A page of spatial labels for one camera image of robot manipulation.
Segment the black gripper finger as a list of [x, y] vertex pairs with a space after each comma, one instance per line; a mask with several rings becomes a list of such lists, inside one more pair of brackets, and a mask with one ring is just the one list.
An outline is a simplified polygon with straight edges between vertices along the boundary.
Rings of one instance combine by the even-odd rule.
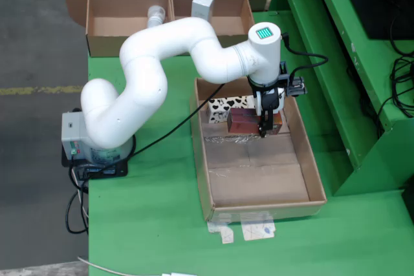
[[260, 121], [259, 121], [259, 134], [264, 138], [268, 131], [268, 112], [263, 110], [261, 112]]

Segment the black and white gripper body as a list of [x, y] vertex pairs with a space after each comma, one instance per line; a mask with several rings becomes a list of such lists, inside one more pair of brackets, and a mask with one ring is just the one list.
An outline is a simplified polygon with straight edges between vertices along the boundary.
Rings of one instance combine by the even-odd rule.
[[252, 88], [258, 116], [270, 110], [275, 114], [284, 108], [285, 80], [277, 80], [269, 85], [262, 85], [248, 77], [248, 83]]

